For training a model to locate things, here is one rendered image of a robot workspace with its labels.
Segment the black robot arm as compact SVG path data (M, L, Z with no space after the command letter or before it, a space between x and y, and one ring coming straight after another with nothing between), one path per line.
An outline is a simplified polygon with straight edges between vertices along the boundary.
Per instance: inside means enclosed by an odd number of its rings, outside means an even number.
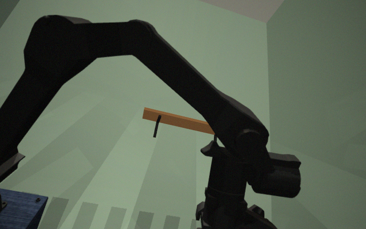
M269 133L245 105L219 91L147 21L100 22L44 15L23 50L25 71L0 107L0 183L26 157L17 146L60 88L95 59L132 55L199 112L225 147L201 149L213 157L208 185L241 195L295 198L301 185L295 155L268 152Z

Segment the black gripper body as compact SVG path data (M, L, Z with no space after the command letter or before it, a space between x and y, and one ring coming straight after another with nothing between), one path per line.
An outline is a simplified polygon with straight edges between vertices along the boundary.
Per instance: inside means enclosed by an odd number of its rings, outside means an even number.
M197 205L196 220L201 219L202 229L235 229L241 210L247 211L244 194L224 193L208 185L205 202Z

